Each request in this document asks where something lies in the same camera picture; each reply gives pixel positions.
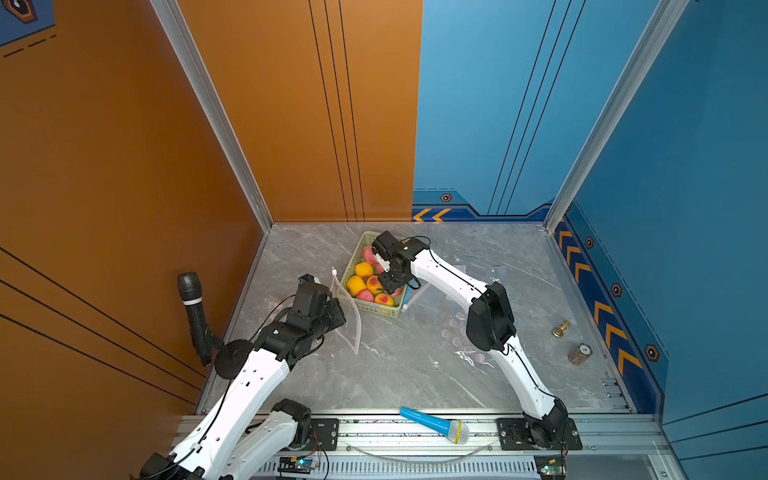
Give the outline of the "clear zip-top bag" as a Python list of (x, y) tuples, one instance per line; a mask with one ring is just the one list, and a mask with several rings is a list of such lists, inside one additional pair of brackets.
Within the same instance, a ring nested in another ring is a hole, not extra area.
[(345, 324), (336, 329), (336, 332), (349, 346), (352, 353), (357, 355), (359, 353), (361, 342), (361, 315), (354, 298), (341, 284), (338, 271), (335, 268), (331, 269), (330, 290), (334, 298), (339, 301), (341, 311), (345, 317)]

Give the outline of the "light green perforated basket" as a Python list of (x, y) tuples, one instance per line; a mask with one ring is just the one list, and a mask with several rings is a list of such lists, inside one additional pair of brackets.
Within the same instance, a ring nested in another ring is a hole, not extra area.
[[(341, 284), (346, 288), (346, 282), (347, 280), (355, 275), (354, 274), (354, 267), (357, 263), (364, 261), (361, 255), (361, 251), (364, 246), (371, 245), (374, 241), (374, 239), (379, 235), (378, 232), (374, 231), (365, 231), (362, 236), (360, 237), (357, 246), (353, 250), (352, 256), (348, 262), (347, 267), (344, 270), (344, 273), (340, 275), (340, 281)], [(384, 266), (382, 263), (378, 260), (377, 265), (373, 265), (375, 267), (375, 274), (379, 275), (384, 272)], [(361, 301), (357, 298), (354, 298), (355, 303), (357, 304), (358, 309), (361, 312), (368, 312), (373, 313), (381, 316), (387, 316), (392, 318), (397, 318), (402, 310), (402, 303), (405, 293), (408, 291), (409, 287), (405, 286), (403, 288), (397, 289), (394, 294), (389, 294), (393, 297), (395, 305), (394, 306), (383, 306), (376, 304), (373, 302), (367, 302), (367, 301)]]

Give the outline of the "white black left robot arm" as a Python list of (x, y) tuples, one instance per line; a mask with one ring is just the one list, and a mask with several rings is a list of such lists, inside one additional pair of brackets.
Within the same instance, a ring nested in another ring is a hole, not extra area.
[(290, 307), (258, 337), (243, 343), (237, 375), (228, 382), (214, 410), (171, 453), (153, 454), (140, 479), (249, 479), (280, 451), (300, 450), (309, 442), (311, 410), (283, 399), (256, 427), (251, 424), (272, 392), (299, 360), (314, 353), (327, 333), (344, 326), (341, 303), (319, 280), (306, 274)]

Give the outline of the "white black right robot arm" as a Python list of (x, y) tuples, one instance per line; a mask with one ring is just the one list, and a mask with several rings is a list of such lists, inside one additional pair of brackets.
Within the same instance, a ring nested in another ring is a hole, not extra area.
[(528, 426), (527, 441), (540, 449), (561, 447), (569, 420), (567, 407), (545, 386), (525, 354), (505, 287), (450, 265), (434, 253), (426, 237), (399, 240), (385, 231), (373, 241), (372, 251), (383, 268), (379, 282), (385, 291), (427, 283), (467, 311), (466, 336), (499, 363), (519, 399)]

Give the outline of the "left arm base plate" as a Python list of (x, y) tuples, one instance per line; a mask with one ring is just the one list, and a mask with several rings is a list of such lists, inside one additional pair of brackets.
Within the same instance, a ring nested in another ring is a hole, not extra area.
[(311, 418), (302, 420), (288, 450), (312, 450), (322, 448), (326, 453), (336, 451), (339, 440), (340, 420), (338, 418)]

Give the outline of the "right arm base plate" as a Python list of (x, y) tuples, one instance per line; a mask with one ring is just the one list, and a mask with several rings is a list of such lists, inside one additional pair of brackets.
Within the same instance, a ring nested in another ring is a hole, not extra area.
[(499, 418), (496, 420), (498, 439), (503, 451), (557, 450), (562, 447), (580, 451), (583, 443), (576, 423), (567, 418), (562, 427), (549, 436), (542, 427), (534, 427), (524, 418)]

